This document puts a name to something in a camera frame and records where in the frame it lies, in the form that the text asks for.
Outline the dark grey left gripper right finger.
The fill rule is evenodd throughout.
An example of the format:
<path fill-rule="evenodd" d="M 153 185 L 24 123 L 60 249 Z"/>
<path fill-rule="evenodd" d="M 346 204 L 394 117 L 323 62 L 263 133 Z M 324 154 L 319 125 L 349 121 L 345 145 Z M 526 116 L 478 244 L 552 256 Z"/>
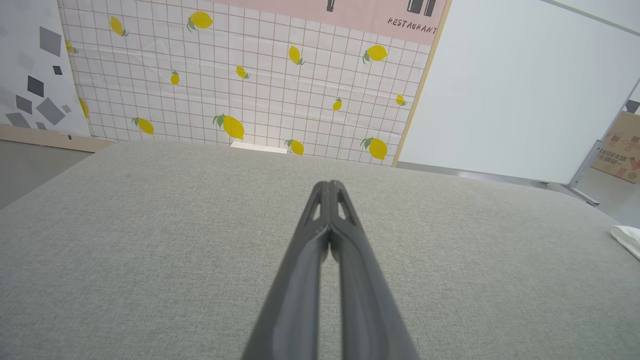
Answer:
<path fill-rule="evenodd" d="M 329 245 L 338 262 L 342 360 L 419 360 L 345 185 L 328 184 Z"/>

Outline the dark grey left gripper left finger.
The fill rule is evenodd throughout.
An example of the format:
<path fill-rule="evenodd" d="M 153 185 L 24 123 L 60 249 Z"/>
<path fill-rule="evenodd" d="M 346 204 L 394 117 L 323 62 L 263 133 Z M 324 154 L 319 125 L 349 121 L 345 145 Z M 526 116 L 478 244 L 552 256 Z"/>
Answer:
<path fill-rule="evenodd" d="M 242 360 L 318 360 L 320 280 L 329 251 L 329 183 L 318 182 L 242 354 Z"/>

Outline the white garment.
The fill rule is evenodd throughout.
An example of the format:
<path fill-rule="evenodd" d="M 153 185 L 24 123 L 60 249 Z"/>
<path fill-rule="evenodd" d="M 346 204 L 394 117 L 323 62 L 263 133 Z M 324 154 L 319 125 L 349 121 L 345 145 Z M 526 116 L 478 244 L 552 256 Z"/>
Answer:
<path fill-rule="evenodd" d="M 610 229 L 610 235 L 640 261 L 640 228 L 616 225 Z"/>

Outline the lemon print grid backdrop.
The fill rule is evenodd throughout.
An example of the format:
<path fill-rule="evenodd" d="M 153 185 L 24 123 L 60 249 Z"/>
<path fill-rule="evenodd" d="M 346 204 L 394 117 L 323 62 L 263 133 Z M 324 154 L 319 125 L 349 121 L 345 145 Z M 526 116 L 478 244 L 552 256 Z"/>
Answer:
<path fill-rule="evenodd" d="M 452 0 L 57 0 L 91 136 L 399 164 Z"/>

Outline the beige wooden baseboard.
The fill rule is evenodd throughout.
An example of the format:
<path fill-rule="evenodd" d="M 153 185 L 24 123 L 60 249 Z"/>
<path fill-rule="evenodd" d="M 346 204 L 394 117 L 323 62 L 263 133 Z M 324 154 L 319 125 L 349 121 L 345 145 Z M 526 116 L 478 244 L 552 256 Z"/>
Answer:
<path fill-rule="evenodd" d="M 114 143 L 93 137 L 73 136 L 50 130 L 26 129 L 4 124 L 0 124 L 0 141 L 87 153 L 96 153 Z"/>

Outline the printed cardboard box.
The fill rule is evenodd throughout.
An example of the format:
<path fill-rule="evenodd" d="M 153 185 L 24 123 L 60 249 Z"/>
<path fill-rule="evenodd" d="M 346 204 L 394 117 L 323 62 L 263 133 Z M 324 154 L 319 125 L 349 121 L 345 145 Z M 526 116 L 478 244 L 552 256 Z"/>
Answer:
<path fill-rule="evenodd" d="M 640 115 L 620 112 L 591 167 L 626 182 L 640 182 Z"/>

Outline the white panel grey geometric shapes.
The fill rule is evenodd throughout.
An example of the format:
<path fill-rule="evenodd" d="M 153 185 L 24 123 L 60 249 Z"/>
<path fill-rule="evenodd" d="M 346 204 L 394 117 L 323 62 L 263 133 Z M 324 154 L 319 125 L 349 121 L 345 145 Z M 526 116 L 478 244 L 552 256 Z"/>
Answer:
<path fill-rule="evenodd" d="M 0 0 L 0 125 L 91 137 L 57 0 Z"/>

